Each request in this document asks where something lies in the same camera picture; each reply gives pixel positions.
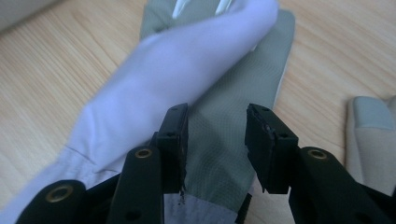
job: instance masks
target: light wood surface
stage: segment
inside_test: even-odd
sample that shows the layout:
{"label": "light wood surface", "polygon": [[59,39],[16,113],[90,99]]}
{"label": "light wood surface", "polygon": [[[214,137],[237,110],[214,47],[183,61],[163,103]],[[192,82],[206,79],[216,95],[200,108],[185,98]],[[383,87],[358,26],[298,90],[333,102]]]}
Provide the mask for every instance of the light wood surface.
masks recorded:
{"label": "light wood surface", "polygon": [[[137,44],[145,2],[65,0],[0,34],[0,209],[55,160],[79,110]],[[280,3],[296,36],[275,112],[301,147],[343,162],[347,101],[396,94],[396,2]],[[276,210],[265,197],[257,190],[247,223]]]}

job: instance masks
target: gray fabric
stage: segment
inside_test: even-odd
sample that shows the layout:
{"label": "gray fabric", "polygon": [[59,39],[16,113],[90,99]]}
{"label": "gray fabric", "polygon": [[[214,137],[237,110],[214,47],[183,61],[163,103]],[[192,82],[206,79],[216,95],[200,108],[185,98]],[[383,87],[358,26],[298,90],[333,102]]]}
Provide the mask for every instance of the gray fabric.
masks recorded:
{"label": "gray fabric", "polygon": [[58,0],[0,0],[0,31]]}
{"label": "gray fabric", "polygon": [[[213,16],[219,4],[219,0],[191,1],[173,20],[175,2],[148,1],[141,38]],[[270,34],[191,108],[188,194],[239,210],[254,176],[244,146],[246,109],[249,103],[274,106],[294,22],[290,12],[280,10]]]}
{"label": "gray fabric", "polygon": [[346,168],[358,182],[388,195],[396,186],[395,104],[396,97],[387,103],[357,97],[348,105],[346,126]]}
{"label": "gray fabric", "polygon": [[180,203],[180,195],[164,195],[164,216],[166,224],[224,224],[234,223],[237,214],[229,209],[200,200],[191,195],[185,197],[185,204]]}
{"label": "gray fabric", "polygon": [[357,97],[353,101],[355,109],[355,127],[395,130],[390,111],[384,102],[370,97]]}

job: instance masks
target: folded cloth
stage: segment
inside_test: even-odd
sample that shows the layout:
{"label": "folded cloth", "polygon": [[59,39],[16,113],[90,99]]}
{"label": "folded cloth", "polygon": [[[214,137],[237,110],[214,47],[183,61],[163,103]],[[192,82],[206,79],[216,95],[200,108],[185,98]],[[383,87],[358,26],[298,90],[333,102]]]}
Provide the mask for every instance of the folded cloth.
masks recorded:
{"label": "folded cloth", "polygon": [[360,96],[348,104],[346,169],[359,183],[389,196],[396,187],[396,96]]}
{"label": "folded cloth", "polygon": [[[83,107],[59,159],[6,206],[0,223],[14,223],[42,188],[59,179],[80,180],[90,188],[120,172],[126,153],[159,130],[169,107],[195,103],[268,34],[276,22],[278,4],[275,0],[235,0],[229,9],[141,41]],[[165,218],[202,223],[198,215],[203,211],[213,218],[207,223],[229,223],[234,218],[221,213],[221,207],[201,209],[202,213],[192,213],[195,216],[189,219],[178,218],[189,215],[186,211],[193,207],[180,206],[180,212],[167,213]],[[227,217],[219,218],[218,211]]]}
{"label": "folded cloth", "polygon": [[[148,1],[141,39],[212,18],[224,1],[188,0],[184,5],[178,4],[183,1],[175,2]],[[177,10],[176,17],[175,6],[182,8]],[[271,32],[192,107],[186,176],[188,194],[235,213],[241,207],[254,175],[244,145],[246,109],[249,103],[273,108],[289,57],[294,25],[293,15],[279,10]],[[284,214],[290,217],[289,208],[285,210]]]}

